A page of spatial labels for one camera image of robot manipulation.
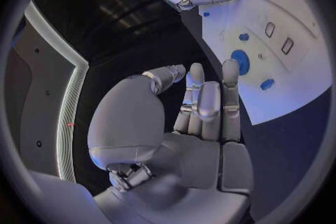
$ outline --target illuminated edge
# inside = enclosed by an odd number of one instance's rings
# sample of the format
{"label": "illuminated edge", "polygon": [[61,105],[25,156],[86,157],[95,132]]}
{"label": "illuminated edge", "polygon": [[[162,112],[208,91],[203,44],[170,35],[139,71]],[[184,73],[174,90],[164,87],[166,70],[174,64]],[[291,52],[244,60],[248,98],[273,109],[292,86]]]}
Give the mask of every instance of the illuminated edge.
{"label": "illuminated edge", "polygon": [[42,38],[74,65],[60,106],[56,132],[56,153],[59,177],[76,182],[72,160],[73,126],[67,124],[74,123],[78,99],[88,70],[88,62],[53,29],[33,2],[28,5],[25,16]]}

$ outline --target led light strip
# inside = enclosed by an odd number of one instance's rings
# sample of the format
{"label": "led light strip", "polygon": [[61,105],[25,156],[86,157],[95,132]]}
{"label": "led light strip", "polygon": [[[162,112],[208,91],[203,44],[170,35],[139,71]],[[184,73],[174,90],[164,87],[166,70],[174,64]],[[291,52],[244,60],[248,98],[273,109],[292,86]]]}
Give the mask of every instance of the led light strip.
{"label": "led light strip", "polygon": [[72,160],[73,125],[69,126],[69,123],[73,123],[75,119],[78,99],[88,70],[88,62],[53,29],[33,2],[28,5],[25,16],[42,38],[74,65],[59,111],[56,152],[59,177],[76,182]]}

